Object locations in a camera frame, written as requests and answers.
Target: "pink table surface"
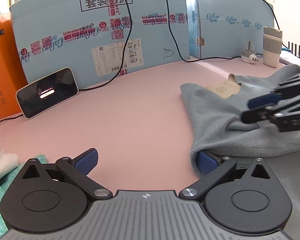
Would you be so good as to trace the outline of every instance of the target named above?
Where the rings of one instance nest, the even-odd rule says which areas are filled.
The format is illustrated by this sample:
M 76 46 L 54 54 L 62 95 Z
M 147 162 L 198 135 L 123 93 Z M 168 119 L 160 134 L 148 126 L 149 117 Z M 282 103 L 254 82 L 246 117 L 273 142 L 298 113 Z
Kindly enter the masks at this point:
M 277 69 L 240 59 L 175 62 L 134 72 L 27 120 L 0 124 L 0 146 L 20 162 L 49 162 L 89 148 L 99 162 L 89 177 L 110 189 L 178 193 L 198 178 L 190 165 L 193 130 L 180 86 L 222 84 L 230 73 L 267 77 Z

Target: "orange box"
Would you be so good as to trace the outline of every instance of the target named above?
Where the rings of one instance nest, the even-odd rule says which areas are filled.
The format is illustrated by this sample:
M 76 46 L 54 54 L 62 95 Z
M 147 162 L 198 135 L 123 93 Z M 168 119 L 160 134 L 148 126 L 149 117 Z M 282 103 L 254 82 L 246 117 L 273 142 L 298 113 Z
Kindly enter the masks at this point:
M 27 85 L 9 13 L 0 13 L 0 119 L 20 113 L 16 92 Z

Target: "phone screen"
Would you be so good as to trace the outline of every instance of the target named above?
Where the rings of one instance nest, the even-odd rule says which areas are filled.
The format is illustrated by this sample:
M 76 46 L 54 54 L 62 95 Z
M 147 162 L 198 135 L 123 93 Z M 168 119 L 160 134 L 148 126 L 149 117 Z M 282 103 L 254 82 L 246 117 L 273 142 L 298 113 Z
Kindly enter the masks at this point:
M 17 100 L 26 118 L 65 101 L 78 93 L 70 68 L 61 69 L 17 92 Z

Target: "gray gripper housing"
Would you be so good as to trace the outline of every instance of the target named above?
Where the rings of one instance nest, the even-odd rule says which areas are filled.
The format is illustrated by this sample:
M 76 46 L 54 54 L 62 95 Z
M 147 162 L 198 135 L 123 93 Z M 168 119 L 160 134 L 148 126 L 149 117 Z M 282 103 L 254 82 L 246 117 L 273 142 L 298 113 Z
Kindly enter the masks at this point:
M 175 191 L 122 191 L 96 201 L 75 224 L 58 232 L 9 230 L 1 240 L 290 240 L 282 231 L 242 236 L 212 222 L 200 204 Z

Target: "white cup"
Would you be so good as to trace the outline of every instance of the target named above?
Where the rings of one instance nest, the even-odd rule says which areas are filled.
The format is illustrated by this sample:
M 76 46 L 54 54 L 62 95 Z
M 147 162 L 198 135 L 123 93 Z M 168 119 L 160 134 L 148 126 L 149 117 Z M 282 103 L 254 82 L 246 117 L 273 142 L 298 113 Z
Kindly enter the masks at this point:
M 265 26 L 263 28 L 263 63 L 276 68 L 282 48 L 282 31 Z

